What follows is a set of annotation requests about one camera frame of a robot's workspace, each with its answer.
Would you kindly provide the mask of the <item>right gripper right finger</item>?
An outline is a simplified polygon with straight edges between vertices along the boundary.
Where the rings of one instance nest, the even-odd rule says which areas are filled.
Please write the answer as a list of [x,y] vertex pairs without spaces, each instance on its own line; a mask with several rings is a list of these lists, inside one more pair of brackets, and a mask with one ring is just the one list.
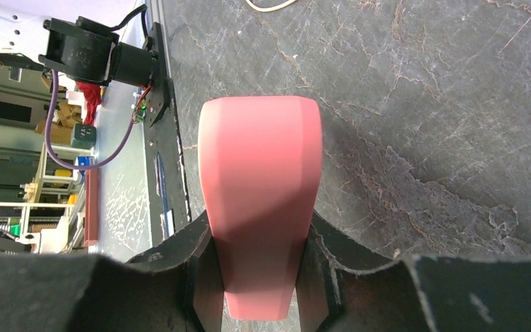
[[318,214],[296,292],[302,331],[531,331],[531,256],[389,259]]

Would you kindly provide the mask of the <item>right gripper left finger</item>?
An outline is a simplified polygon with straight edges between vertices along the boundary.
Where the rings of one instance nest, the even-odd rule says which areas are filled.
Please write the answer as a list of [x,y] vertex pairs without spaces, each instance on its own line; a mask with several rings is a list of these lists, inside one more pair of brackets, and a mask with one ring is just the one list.
[[222,314],[206,214],[125,263],[0,255],[0,331],[220,331]]

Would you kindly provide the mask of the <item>pink square power strip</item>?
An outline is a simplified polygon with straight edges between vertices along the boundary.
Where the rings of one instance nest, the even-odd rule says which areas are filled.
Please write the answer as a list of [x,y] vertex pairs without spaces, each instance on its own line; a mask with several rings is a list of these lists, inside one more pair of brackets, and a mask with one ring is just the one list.
[[322,121],[299,96],[210,100],[198,170],[230,316],[287,317],[322,177]]

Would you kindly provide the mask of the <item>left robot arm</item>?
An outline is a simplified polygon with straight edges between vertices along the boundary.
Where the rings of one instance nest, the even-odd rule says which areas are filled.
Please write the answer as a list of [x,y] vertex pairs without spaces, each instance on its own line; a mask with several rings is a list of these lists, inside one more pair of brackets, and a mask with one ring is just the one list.
[[0,45],[76,82],[148,86],[158,67],[145,46],[118,31],[147,11],[144,1],[0,1]]

